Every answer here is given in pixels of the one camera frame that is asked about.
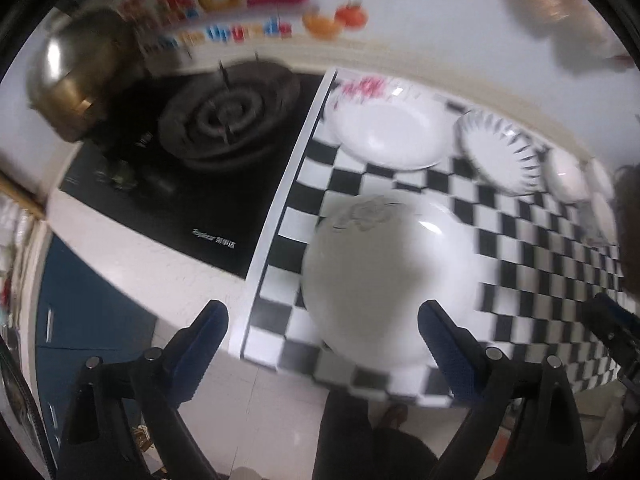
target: stove burner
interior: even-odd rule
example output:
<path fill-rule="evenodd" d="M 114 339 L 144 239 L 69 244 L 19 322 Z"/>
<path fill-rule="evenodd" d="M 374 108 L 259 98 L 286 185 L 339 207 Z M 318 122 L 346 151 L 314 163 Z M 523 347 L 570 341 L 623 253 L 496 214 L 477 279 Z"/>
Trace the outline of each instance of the stove burner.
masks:
<path fill-rule="evenodd" d="M 196 124 L 203 134 L 229 144 L 236 133 L 258 119 L 262 108 L 262 97 L 252 88 L 223 89 L 200 107 Z"/>
<path fill-rule="evenodd" d="M 202 75 L 166 105 L 160 143 L 196 171 L 229 171 L 276 147 L 274 128 L 293 110 L 300 83 L 269 61 L 242 62 Z"/>

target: gas stove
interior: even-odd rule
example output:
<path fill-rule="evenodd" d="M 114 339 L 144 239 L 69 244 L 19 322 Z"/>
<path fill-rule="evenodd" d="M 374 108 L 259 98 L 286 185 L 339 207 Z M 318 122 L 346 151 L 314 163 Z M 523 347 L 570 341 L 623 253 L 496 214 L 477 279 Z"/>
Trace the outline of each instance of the gas stove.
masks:
<path fill-rule="evenodd" d="M 245 278 L 321 81 L 261 60 L 140 81 L 90 132 L 60 189 Z"/>

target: white text on stove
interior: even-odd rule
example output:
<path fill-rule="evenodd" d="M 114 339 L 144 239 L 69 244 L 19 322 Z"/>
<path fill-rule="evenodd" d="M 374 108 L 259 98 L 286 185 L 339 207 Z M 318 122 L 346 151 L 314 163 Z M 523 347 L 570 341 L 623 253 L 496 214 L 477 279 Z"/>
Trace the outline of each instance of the white text on stove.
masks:
<path fill-rule="evenodd" d="M 222 238 L 220 236 L 213 236 L 213 235 L 210 235 L 208 233 L 203 233 L 202 231 L 198 231 L 197 229 L 194 229 L 193 231 L 191 231 L 191 233 L 196 235 L 198 238 L 204 238 L 205 240 L 208 240 L 209 242 L 215 242 L 217 244 L 224 245 L 225 247 L 228 247 L 229 249 L 235 249 L 236 248 L 236 243 L 234 241 L 227 240 L 226 238 Z"/>

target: burner ring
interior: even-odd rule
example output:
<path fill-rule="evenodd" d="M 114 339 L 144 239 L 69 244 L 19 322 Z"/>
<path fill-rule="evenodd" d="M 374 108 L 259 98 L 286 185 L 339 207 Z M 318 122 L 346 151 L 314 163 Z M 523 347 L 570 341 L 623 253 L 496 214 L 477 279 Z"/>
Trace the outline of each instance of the burner ring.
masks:
<path fill-rule="evenodd" d="M 230 88 L 220 91 L 200 106 L 195 121 L 198 130 L 213 138 L 231 143 L 230 135 L 242 132 L 261 115 L 264 103 L 252 88 Z"/>

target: blue gripper pad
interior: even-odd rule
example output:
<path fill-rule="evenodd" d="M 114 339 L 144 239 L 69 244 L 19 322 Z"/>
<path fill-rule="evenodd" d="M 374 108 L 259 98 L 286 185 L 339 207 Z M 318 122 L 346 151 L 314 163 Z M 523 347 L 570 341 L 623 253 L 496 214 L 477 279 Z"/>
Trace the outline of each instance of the blue gripper pad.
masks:
<path fill-rule="evenodd" d="M 437 301 L 429 300 L 420 306 L 418 330 L 455 399 L 465 404 L 478 402 L 481 395 L 476 391 L 476 370 L 456 342 L 453 331 L 458 327 Z"/>
<path fill-rule="evenodd" d="M 174 408 L 193 398 L 225 337 L 228 324 L 225 304 L 209 301 L 193 323 L 178 330 L 167 343 L 164 348 L 164 370 L 168 377 L 166 396 Z"/>

